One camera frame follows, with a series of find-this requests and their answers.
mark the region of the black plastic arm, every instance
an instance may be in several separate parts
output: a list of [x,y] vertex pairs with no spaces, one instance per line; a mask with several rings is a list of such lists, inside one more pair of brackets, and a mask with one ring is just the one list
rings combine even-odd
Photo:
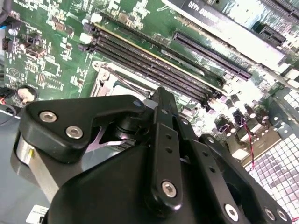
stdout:
[[[25,107],[20,122],[23,139],[63,163],[78,162],[92,140],[94,127],[121,122],[127,116],[145,111],[144,104],[134,96],[62,99],[33,102]],[[55,122],[44,122],[42,112],[56,115]],[[67,127],[77,126],[83,136],[72,139]]]
[[[204,134],[200,137],[210,150],[213,157],[221,166],[223,178],[230,186],[238,207],[243,209],[245,216],[251,223],[291,223],[288,215],[286,220],[281,218],[283,208],[249,175],[249,173],[235,160],[229,151],[211,135]],[[271,220],[267,211],[274,215]]]
[[[115,140],[135,141],[61,185],[55,180],[60,173],[53,174],[57,188],[43,224],[291,223],[223,145],[211,135],[198,139],[191,124],[179,116],[173,94],[158,88],[150,100],[152,107],[129,95],[41,101],[25,107],[22,144],[17,140],[16,145],[35,148],[32,157],[26,156],[32,155],[30,149],[21,151],[23,160],[18,155],[23,162],[29,160],[32,171],[37,168],[35,177],[53,174],[46,165],[44,173],[35,166],[40,151],[42,161],[51,158],[51,164],[55,161],[55,167],[67,170],[72,165],[68,163],[78,164],[86,149]],[[51,113],[45,117],[43,112]],[[67,132],[70,126],[79,127],[81,135]]]

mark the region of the metal mesh grille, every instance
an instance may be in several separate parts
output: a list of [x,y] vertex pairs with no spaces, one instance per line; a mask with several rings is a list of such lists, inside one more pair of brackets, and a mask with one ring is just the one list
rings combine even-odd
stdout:
[[291,218],[299,217],[299,139],[295,134],[258,158],[255,170],[250,171],[251,165],[245,169]]
[[284,99],[291,105],[291,107],[299,112],[299,94],[295,90],[290,91]]

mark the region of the green circuit board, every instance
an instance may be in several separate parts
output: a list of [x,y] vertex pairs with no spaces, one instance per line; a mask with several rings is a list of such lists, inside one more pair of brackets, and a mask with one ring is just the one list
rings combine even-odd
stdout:
[[[251,29],[257,21],[262,21],[285,36],[287,40],[281,50],[287,54],[286,63],[299,68],[298,26],[287,22],[257,0],[251,0],[248,3],[243,0],[209,0],[207,2],[248,29]],[[296,6],[299,1],[293,1],[292,4]],[[82,21],[90,21],[93,13],[100,12],[120,22],[126,20],[131,28],[200,64],[204,72],[190,72],[183,64],[171,60],[155,49],[155,46],[124,33],[113,22],[103,20],[97,22],[97,26],[190,72],[198,80],[225,95],[242,91],[246,103],[258,106],[258,101],[261,102],[282,88],[274,77],[266,74],[258,66],[252,66],[240,57],[238,52],[228,48],[222,42],[207,36],[197,25],[190,23],[161,0],[15,0],[11,16],[21,21],[21,27],[17,29],[17,35],[11,35],[6,31],[6,36],[13,40],[14,47],[5,55],[5,86],[17,89],[22,85],[29,85],[38,91],[39,100],[90,96],[97,76],[97,71],[91,66],[92,62],[111,61],[98,53],[88,54],[79,51],[78,44],[82,43],[80,35],[84,32]],[[215,63],[174,43],[172,37],[176,30],[183,31],[202,45],[243,67],[252,74],[252,78],[248,82],[239,82]],[[44,50],[44,54],[35,60],[20,49],[22,43],[32,33],[41,36],[39,46]],[[227,84],[220,87],[217,77],[223,78]],[[187,106],[192,109],[196,106],[193,101],[184,101],[184,104],[181,104],[180,97],[184,96],[176,96],[179,108]],[[10,103],[19,107],[24,106],[16,96],[10,100]],[[208,119],[204,113],[200,112],[195,113],[191,119],[194,121],[198,116],[203,120]],[[201,127],[200,131],[210,131],[211,126],[207,126],[209,128]]]

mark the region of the motherboard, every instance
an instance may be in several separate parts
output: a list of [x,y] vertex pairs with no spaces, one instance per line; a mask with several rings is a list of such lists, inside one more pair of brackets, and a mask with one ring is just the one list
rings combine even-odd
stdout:
[[213,134],[243,160],[252,142],[273,135],[268,97],[285,87],[298,91],[298,6],[14,0],[12,22],[1,27],[5,86],[17,91],[9,103],[120,94],[145,100],[163,86],[198,136]]

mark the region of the white sticker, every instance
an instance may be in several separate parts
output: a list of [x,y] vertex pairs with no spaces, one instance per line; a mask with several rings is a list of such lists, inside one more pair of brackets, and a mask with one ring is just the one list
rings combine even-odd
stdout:
[[45,214],[47,213],[48,208],[40,206],[40,205],[35,205],[33,206],[31,212],[29,213],[26,223],[29,224],[40,224],[43,221],[43,218]]

